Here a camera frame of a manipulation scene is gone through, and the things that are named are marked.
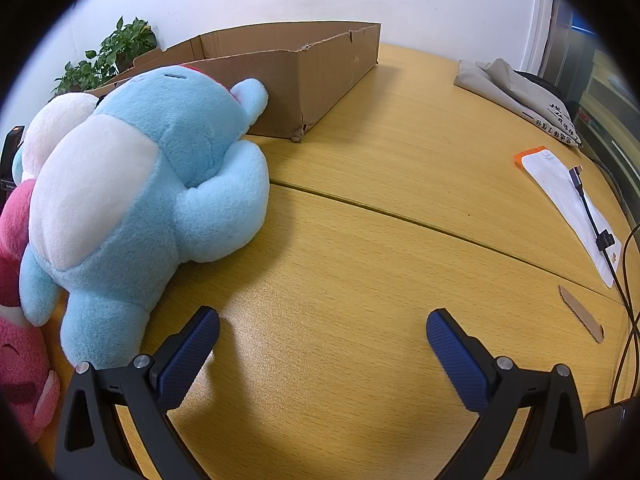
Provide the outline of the white panda plush toy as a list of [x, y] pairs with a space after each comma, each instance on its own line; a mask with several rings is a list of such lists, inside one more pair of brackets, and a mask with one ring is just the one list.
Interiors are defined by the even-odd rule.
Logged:
[[14, 182], [21, 184], [37, 177], [64, 136], [84, 122], [98, 103], [97, 96], [84, 92], [61, 94], [47, 103], [26, 128], [22, 144], [14, 156]]

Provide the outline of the pink bear plush toy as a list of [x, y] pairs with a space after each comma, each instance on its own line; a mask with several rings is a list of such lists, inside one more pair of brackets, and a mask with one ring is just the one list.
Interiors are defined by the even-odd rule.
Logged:
[[1, 396], [29, 442], [50, 424], [60, 378], [50, 367], [41, 330], [27, 321], [18, 293], [28, 243], [29, 205], [35, 181], [17, 185], [1, 213]]

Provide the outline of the light blue plush toy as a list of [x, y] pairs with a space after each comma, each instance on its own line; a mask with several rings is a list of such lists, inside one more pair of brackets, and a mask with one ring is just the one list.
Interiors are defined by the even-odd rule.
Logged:
[[246, 136], [267, 104], [257, 79], [225, 87], [160, 67], [111, 91], [54, 148], [32, 190], [20, 297], [37, 326], [65, 302], [68, 362], [129, 363], [178, 266], [258, 233], [269, 172]]

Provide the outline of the cardboard scrap strip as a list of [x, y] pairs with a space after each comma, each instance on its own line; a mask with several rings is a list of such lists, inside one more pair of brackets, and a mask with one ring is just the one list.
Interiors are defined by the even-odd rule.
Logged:
[[604, 328], [603, 326], [592, 316], [592, 314], [584, 307], [584, 305], [578, 301], [564, 286], [559, 285], [559, 294], [564, 304], [574, 313], [576, 318], [585, 326], [591, 337], [597, 341], [598, 344], [602, 344], [604, 341]]

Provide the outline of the green potted plant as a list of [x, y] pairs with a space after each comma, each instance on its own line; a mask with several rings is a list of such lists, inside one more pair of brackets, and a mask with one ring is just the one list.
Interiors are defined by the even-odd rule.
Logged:
[[148, 21], [135, 18], [125, 24], [124, 18], [120, 18], [98, 50], [87, 50], [77, 63], [65, 64], [63, 75], [54, 80], [52, 94], [60, 96], [99, 88], [129, 70], [139, 55], [156, 47], [157, 39]]

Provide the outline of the white paper envelope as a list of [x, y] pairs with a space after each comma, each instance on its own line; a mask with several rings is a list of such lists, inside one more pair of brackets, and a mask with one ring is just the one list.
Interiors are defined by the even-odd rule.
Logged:
[[567, 224], [579, 238], [582, 246], [600, 274], [603, 283], [611, 288], [614, 284], [613, 273], [605, 261], [604, 255], [597, 248], [597, 233], [608, 232], [613, 237], [613, 245], [606, 248], [608, 260], [616, 271], [622, 256], [622, 243], [614, 234], [612, 226], [600, 210], [594, 206], [586, 192], [588, 207], [579, 196], [570, 177], [570, 170], [552, 151], [544, 146], [538, 146], [525, 152], [516, 154], [514, 162], [524, 169], [544, 191]]

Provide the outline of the brown cardboard box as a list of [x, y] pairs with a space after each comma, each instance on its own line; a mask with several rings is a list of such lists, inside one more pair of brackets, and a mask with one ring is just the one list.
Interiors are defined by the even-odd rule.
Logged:
[[378, 64], [381, 25], [351, 21], [262, 23], [206, 32], [134, 59], [129, 70], [91, 91], [105, 96], [160, 66], [192, 66], [230, 88], [262, 82], [266, 110], [250, 133], [298, 142]]

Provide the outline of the grey cloth bag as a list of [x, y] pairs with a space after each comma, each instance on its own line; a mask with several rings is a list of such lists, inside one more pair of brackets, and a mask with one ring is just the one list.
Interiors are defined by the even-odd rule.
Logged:
[[503, 58], [490, 63], [461, 60], [454, 84], [510, 110], [567, 146], [582, 146], [562, 100], [518, 73]]

